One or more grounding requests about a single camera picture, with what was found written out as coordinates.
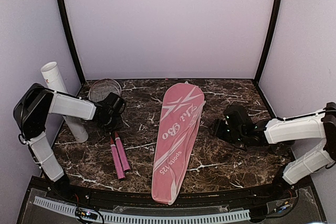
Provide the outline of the pink racket bag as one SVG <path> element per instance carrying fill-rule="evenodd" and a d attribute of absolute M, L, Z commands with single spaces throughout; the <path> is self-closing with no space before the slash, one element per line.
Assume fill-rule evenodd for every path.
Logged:
<path fill-rule="evenodd" d="M 180 192 L 201 122 L 205 95 L 196 85 L 177 83 L 165 93 L 153 163 L 151 193 L 175 185 Z"/>

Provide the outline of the white shuttlecock tube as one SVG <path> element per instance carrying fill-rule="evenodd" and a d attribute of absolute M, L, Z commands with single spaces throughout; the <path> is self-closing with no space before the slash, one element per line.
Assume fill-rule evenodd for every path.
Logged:
<path fill-rule="evenodd" d="M 55 61 L 45 64 L 41 67 L 40 71 L 47 87 L 56 91 L 51 112 L 64 116 L 76 142 L 85 142 L 88 139 L 88 133 L 80 122 L 80 119 L 88 119 L 92 107 L 87 106 L 83 101 L 67 96 L 68 91 Z"/>

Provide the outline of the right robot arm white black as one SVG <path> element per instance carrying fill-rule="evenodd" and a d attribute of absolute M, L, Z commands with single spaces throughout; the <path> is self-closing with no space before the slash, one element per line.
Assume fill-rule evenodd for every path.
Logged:
<path fill-rule="evenodd" d="M 273 200 L 280 199 L 302 178 L 335 164 L 335 103 L 313 113 L 291 118 L 273 118 L 253 123 L 242 105 L 231 105 L 224 111 L 224 119 L 215 119 L 211 135 L 229 143 L 245 147 L 276 145 L 282 142 L 319 138 L 320 143 L 302 157 L 280 169 L 274 184 L 268 188 Z"/>

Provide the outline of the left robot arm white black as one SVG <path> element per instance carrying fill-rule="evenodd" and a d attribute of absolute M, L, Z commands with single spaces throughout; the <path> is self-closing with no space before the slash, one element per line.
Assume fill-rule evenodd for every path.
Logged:
<path fill-rule="evenodd" d="M 122 123 L 121 114 L 126 102 L 111 92 L 102 101 L 90 101 L 55 91 L 34 83 L 16 104 L 13 117 L 19 127 L 19 141 L 28 145 L 35 163 L 45 176 L 54 182 L 53 191 L 63 201 L 74 197 L 74 189 L 65 181 L 67 176 L 59 165 L 46 136 L 46 121 L 49 114 L 72 116 L 94 121 L 108 132 Z"/>

